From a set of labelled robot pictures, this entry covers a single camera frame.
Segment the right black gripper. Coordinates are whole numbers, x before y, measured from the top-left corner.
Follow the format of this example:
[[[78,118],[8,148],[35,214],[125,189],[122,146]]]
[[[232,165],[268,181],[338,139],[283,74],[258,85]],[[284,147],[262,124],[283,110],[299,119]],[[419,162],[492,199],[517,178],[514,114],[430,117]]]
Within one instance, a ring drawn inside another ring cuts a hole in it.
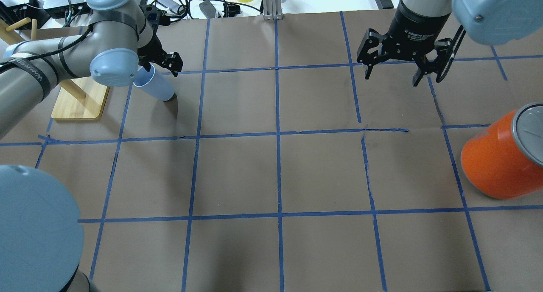
[[[442,16],[419,15],[400,3],[392,19],[388,35],[369,28],[359,45],[356,61],[365,65],[364,79],[368,80],[375,65],[387,60],[414,61],[418,67],[412,78],[417,87],[425,75],[437,74],[437,82],[447,75],[453,62],[453,40],[436,39],[450,12]],[[428,60],[426,54],[436,50],[437,57]]]

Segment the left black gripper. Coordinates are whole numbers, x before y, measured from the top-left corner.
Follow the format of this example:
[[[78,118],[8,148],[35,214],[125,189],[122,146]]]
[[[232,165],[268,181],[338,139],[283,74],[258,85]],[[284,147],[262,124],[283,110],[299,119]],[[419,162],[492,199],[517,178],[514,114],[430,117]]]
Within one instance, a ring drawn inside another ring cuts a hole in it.
[[[178,77],[184,66],[180,54],[175,51],[165,52],[161,41],[155,34],[148,44],[137,50],[137,54],[138,65],[142,66],[147,73],[153,71],[152,63],[156,63],[167,69],[174,77]]]

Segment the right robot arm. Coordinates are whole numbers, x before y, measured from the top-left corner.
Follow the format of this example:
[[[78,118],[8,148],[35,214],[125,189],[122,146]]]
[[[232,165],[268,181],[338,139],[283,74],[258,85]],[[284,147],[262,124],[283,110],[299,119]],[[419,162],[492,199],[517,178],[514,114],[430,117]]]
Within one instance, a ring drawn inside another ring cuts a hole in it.
[[[357,62],[364,78],[388,60],[414,62],[412,84],[436,74],[448,75],[465,37],[477,44],[504,45],[542,27],[542,0],[399,0],[386,33],[368,29],[359,45]]]

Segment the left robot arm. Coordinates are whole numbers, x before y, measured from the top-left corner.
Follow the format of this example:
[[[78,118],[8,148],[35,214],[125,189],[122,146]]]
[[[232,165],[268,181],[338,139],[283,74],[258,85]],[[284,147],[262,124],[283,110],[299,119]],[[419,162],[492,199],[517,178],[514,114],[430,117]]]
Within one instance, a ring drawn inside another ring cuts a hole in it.
[[[91,77],[124,87],[153,64],[177,76],[177,52],[163,50],[136,0],[85,0],[87,30],[79,36],[22,41],[1,60],[1,136],[61,81]],[[80,210],[55,177],[24,165],[1,166],[2,292],[96,292],[79,269],[84,247]]]

